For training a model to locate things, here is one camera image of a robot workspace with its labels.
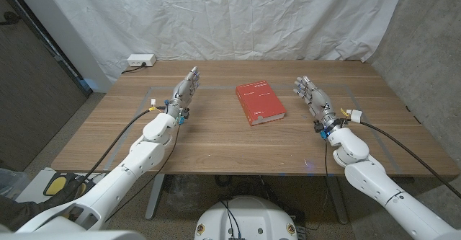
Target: white fabric backdrop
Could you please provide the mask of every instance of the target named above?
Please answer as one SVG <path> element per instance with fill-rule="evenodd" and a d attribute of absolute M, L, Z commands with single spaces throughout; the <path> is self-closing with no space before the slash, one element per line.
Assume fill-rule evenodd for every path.
<path fill-rule="evenodd" d="M 55 0 L 113 82 L 161 60 L 367 60 L 398 0 Z"/>

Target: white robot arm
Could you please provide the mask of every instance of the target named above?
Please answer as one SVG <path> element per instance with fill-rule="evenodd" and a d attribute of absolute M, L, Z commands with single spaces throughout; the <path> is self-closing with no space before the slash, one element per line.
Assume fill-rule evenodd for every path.
<path fill-rule="evenodd" d="M 438 239 L 456 230 L 439 216 L 400 188 L 373 158 L 367 144 L 337 118 L 326 93 L 307 76 L 298 77 L 293 91 L 305 100 L 316 118 L 314 129 L 332 146 L 337 164 L 345 167 L 347 181 L 359 191 L 381 204 L 414 239 Z"/>
<path fill-rule="evenodd" d="M 189 115 L 187 106 L 199 86 L 199 75 L 194 67 L 175 87 L 165 113 L 158 114 L 144 127 L 142 136 L 130 147 L 127 157 L 90 191 L 79 199 L 40 213 L 17 233 L 69 233 L 103 228 L 135 181 L 164 160 L 165 146 L 172 142 L 171 131 Z M 77 219 L 67 219 L 69 214 Z"/>

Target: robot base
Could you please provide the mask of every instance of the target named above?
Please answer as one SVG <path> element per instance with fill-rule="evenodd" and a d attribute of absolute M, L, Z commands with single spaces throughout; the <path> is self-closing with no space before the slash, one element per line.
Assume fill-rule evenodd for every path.
<path fill-rule="evenodd" d="M 242 239 L 297 240 L 293 220 L 274 203 L 254 196 L 238 196 L 223 202 L 236 218 Z M 236 222 L 232 216 L 230 219 L 237 239 Z M 231 237 L 230 224 L 226 207 L 221 202 L 216 203 L 200 217 L 194 239 L 227 240 Z"/>

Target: table top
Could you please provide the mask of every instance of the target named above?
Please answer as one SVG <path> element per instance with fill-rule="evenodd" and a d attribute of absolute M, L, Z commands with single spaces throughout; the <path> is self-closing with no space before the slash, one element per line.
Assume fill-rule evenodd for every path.
<path fill-rule="evenodd" d="M 51 167 L 61 172 L 90 170 L 126 124 L 150 107 L 151 98 L 157 102 L 170 99 L 174 86 L 194 66 L 201 72 L 200 87 L 162 173 L 324 175 L 325 141 L 313 130 L 308 106 L 292 91 L 296 78 L 304 75 L 329 95 L 338 116 L 342 115 L 340 107 L 362 110 L 362 121 L 397 138 L 436 172 L 445 176 L 460 173 L 373 67 L 359 61 L 159 61 L 154 67 L 123 74 Z M 251 127 L 235 87 L 261 80 L 271 85 L 287 114 L 281 120 Z M 157 114 L 142 116 L 96 172 L 115 168 Z M 348 127 L 368 144 L 389 175 L 430 175 L 385 136 L 357 123 Z M 334 161 L 333 150 L 328 145 L 328 174 L 342 175 L 344 168 Z"/>

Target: book cover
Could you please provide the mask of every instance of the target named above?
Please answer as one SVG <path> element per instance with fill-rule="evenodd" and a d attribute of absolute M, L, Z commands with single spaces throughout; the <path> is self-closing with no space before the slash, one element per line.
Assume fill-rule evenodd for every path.
<path fill-rule="evenodd" d="M 267 81 L 237 86 L 236 94 L 250 125 L 278 120 L 287 112 Z"/>

